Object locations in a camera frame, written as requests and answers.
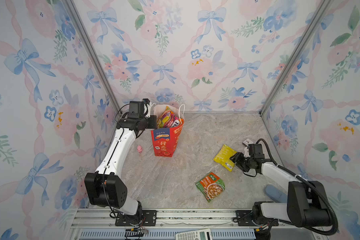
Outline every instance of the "robotic arm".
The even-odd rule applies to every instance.
[[[125,158],[132,143],[138,138],[139,131],[156,128],[156,116],[150,115],[151,104],[148,99],[130,101],[129,112],[117,122],[117,130],[110,148],[94,173],[87,173],[84,183],[88,192],[89,202],[100,207],[110,207],[131,216],[139,223],[142,216],[140,202],[128,196],[127,186],[120,179]]]
[[[266,145],[270,159],[265,159],[262,145]],[[255,202],[252,208],[252,220],[259,225],[275,219],[285,223],[304,227],[322,235],[337,232],[336,214],[327,200],[324,186],[318,181],[308,181],[287,168],[278,165],[273,159],[268,144],[259,139],[256,144],[249,144],[249,157],[237,152],[230,159],[243,173],[254,169],[256,174],[263,174],[288,191],[287,203]],[[312,227],[332,226],[329,231]]]

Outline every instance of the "calculator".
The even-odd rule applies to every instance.
[[[212,240],[211,229],[200,229],[175,234],[176,240]]]

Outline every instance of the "snack package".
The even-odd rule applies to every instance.
[[[213,172],[208,173],[202,180],[196,183],[196,187],[203,193],[206,200],[210,202],[225,190],[225,184],[222,179]]]
[[[180,118],[167,106],[165,111],[157,119],[157,127],[177,127],[180,124]]]
[[[229,159],[237,152],[227,145],[223,145],[219,153],[213,159],[215,162],[220,163],[223,167],[225,167],[228,171],[232,171],[235,164]]]

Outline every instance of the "blue label on bag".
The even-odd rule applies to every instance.
[[[159,140],[159,139],[170,139],[170,131],[169,131],[169,128],[166,127],[166,128],[159,128],[159,129],[155,129],[154,130],[154,138],[155,138],[155,141]]]

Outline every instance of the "wall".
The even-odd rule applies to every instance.
[[[61,2],[0,1],[1,240],[65,239],[112,134],[106,99]]]
[[[331,238],[358,240],[360,0],[335,0],[306,51],[264,121],[285,165],[324,184],[339,219]]]
[[[74,0],[121,106],[188,111],[258,111],[319,2]]]

